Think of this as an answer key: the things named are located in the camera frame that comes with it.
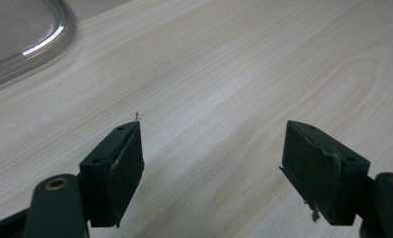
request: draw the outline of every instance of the light wood tabletop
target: light wood tabletop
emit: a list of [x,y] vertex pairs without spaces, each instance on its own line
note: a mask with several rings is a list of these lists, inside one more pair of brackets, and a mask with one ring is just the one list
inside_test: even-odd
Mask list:
[[141,183],[91,237],[358,237],[279,167],[296,120],[393,172],[393,0],[67,3],[69,48],[0,90],[0,219],[138,112]]

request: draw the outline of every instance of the wooden table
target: wooden table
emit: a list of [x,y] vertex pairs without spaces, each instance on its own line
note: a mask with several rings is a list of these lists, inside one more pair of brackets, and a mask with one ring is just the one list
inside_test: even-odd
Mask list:
[[278,168],[297,120],[393,172],[393,0],[68,4],[71,46],[0,90],[0,219],[138,112],[143,178],[91,237],[358,236],[314,223]]

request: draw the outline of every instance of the wood grain surface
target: wood grain surface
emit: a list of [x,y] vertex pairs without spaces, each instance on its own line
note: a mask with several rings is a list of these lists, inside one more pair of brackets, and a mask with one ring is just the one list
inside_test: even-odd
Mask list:
[[65,54],[0,90],[0,219],[138,112],[143,178],[91,237],[358,237],[278,168],[297,120],[393,172],[393,0],[72,2]]

